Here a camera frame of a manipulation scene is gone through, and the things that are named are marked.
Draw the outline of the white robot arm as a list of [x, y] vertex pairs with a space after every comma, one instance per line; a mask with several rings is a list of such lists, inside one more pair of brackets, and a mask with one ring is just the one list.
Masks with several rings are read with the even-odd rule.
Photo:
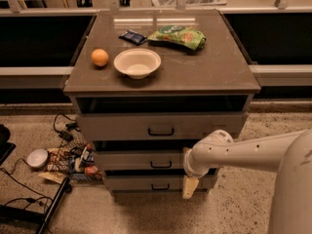
[[312, 234], [312, 131], [234, 141], [216, 130], [184, 150], [182, 197], [192, 197], [209, 169], [223, 166], [276, 174], [268, 234]]

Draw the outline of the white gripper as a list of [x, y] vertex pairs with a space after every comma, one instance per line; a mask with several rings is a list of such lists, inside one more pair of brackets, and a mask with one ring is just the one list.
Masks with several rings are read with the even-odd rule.
[[188, 147], [183, 148], [183, 168], [187, 175], [183, 178], [182, 198], [190, 199], [198, 186], [198, 178], [205, 176], [209, 169], [196, 159], [196, 152]]

